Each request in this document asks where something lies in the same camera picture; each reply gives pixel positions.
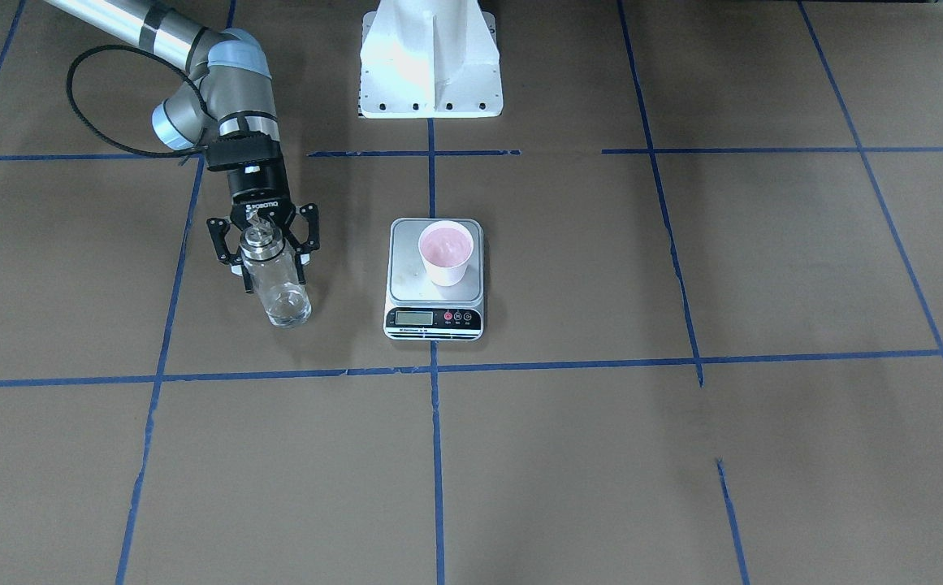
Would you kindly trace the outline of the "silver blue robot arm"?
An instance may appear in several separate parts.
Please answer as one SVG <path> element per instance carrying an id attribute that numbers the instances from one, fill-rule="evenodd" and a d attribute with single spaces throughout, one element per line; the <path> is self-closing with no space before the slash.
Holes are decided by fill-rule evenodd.
<path id="1" fill-rule="evenodd" d="M 273 77 L 259 41 L 245 30 L 216 30 L 193 21 L 160 1 L 56 1 L 54 6 L 117 38 L 74 58 L 65 82 L 71 111 L 101 141 L 141 157 L 157 153 L 124 145 L 96 129 L 79 107 L 74 81 L 78 67 L 101 52 L 130 52 L 163 64 L 179 78 L 177 93 L 151 115 L 155 136 L 166 146 L 163 158 L 203 157 L 207 170 L 225 171 L 232 208 L 227 218 L 209 219 L 215 255 L 237 267 L 248 292 L 253 277 L 240 251 L 227 248 L 230 228 L 249 228 L 249 216 L 273 223 L 292 251 L 296 281 L 305 284 L 304 266 L 320 246 L 318 208 L 296 206 L 290 197 Z"/>

